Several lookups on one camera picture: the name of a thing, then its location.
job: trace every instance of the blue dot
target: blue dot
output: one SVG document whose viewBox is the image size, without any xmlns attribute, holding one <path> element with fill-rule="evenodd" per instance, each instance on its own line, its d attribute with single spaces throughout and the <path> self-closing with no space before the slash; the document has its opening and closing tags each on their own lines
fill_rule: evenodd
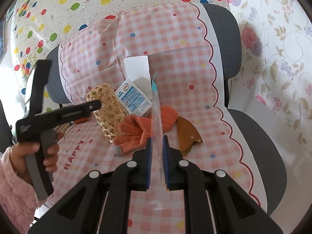
<svg viewBox="0 0 312 234">
<path fill-rule="evenodd" d="M 81 31 L 82 29 L 85 29 L 86 27 L 88 27 L 86 24 L 85 24 L 85 25 L 80 26 L 79 31 Z"/>
<path fill-rule="evenodd" d="M 200 3 L 208 3 L 207 0 L 200 0 Z"/>
</svg>

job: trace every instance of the fuzzy orange fabric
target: fuzzy orange fabric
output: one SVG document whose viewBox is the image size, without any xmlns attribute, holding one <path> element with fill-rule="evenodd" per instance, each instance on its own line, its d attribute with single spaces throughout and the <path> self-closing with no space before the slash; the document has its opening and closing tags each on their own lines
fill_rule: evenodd
<svg viewBox="0 0 312 234">
<path fill-rule="evenodd" d="M 160 107 L 163 132 L 171 129 L 178 118 L 177 111 L 170 106 Z M 134 149 L 144 147 L 147 139 L 151 137 L 151 117 L 130 115 L 124 122 L 119 123 L 118 130 L 121 135 L 116 136 L 113 144 L 116 146 L 115 154 L 120 156 Z"/>
</svg>

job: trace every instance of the gingham cloth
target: gingham cloth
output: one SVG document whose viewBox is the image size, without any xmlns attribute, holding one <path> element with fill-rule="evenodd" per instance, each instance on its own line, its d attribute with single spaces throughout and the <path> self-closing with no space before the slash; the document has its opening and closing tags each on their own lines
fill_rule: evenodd
<svg viewBox="0 0 312 234">
<path fill-rule="evenodd" d="M 266 198 L 258 198 L 265 194 L 263 183 L 261 178 L 254 178 L 260 176 L 258 168 L 224 107 L 220 51 L 207 14 L 200 15 L 202 10 L 201 5 L 165 5 L 88 27 L 60 46 L 65 90 L 78 104 L 84 101 L 89 87 L 108 82 L 117 89 L 124 81 L 119 61 L 147 52 L 150 73 L 157 72 L 161 105 L 175 108 L 203 139 L 202 144 L 193 146 L 186 159 L 206 171 L 225 170 L 263 205 Z M 178 148 L 176 126 L 167 135 L 170 146 Z M 113 171 L 131 157 L 132 153 L 114 155 L 113 146 L 106 141 L 94 117 L 74 125 L 60 143 L 55 192 L 49 202 L 55 204 L 89 171 Z M 183 193 L 174 191 L 170 195 L 171 208 L 156 211 L 147 209 L 147 193 L 132 192 L 128 233 L 184 232 Z"/>
</svg>

